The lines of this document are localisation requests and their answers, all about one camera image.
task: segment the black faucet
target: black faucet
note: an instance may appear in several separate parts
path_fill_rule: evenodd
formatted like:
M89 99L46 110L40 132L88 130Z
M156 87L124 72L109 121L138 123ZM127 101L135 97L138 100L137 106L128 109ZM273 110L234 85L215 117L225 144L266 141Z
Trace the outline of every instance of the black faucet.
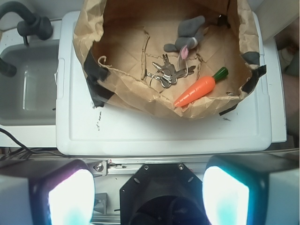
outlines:
M31 13L26 6L17 1L10 1L0 6L0 19L9 12L17 13L24 20L18 23L17 31L23 37L25 45L28 45L27 36L30 35L37 35L41 40L51 37L53 29L49 18ZM15 66L0 58L0 74L13 77L16 72Z

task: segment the paper bag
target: paper bag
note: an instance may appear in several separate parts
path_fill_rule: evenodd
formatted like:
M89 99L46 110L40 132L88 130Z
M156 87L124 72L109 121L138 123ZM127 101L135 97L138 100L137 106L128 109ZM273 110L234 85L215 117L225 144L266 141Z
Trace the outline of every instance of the paper bag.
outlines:
M156 73L152 62L163 64L164 44L175 43L179 23L199 15L207 32L188 55L195 72L167 89L145 77L146 70ZM266 72L259 67L258 34L247 0L85 0L74 48L96 106L106 102L161 118L227 112ZM177 65L178 52L168 57ZM229 75L212 92L185 107L174 106L199 77L213 76L221 67Z

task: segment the gray stuffed bunny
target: gray stuffed bunny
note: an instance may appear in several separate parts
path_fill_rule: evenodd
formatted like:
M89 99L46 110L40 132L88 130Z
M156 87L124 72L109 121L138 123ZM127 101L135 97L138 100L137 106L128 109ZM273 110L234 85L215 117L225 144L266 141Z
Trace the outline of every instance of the gray stuffed bunny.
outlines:
M188 50L195 48L198 43L203 40L203 30L200 29L200 27L204 23L205 18L202 15L180 22L178 26L178 38L175 44L166 44L164 46L164 51L168 53L181 53L182 51L184 51L183 55L187 56Z

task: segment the toy carrot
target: toy carrot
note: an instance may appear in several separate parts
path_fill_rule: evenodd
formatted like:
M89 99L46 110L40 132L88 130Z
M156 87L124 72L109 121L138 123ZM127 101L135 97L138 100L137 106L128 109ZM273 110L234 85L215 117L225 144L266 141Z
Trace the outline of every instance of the toy carrot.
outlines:
M197 80L192 86L190 86L179 98L174 102L175 107L183 107L202 96L211 92L216 82L225 78L228 75L226 67L222 67L213 76L203 76Z

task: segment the bunny ear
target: bunny ear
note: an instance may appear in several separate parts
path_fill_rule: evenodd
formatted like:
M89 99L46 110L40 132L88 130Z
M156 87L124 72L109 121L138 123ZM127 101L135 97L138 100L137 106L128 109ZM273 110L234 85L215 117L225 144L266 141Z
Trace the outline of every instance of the bunny ear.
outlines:
M185 45L181 48L180 52L179 52L180 57L183 60L186 60L188 57L188 45Z

